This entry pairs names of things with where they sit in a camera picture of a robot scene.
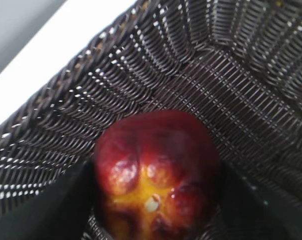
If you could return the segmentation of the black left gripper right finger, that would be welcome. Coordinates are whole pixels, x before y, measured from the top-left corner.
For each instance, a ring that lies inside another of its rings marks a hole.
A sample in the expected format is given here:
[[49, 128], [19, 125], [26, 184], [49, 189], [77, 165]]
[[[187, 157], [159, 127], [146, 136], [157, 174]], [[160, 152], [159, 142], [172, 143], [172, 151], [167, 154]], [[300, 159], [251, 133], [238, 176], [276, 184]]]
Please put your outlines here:
[[230, 240], [302, 240], [302, 212], [227, 163], [221, 165], [219, 206]]

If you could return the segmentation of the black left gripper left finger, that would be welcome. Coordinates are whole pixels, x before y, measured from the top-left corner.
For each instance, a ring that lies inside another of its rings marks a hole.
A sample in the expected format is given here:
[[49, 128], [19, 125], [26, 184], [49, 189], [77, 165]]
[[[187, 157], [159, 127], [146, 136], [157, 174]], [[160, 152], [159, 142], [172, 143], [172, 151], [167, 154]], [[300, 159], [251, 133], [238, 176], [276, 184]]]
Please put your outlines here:
[[79, 240], [94, 199], [90, 161], [69, 168], [38, 196], [0, 218], [0, 240]]

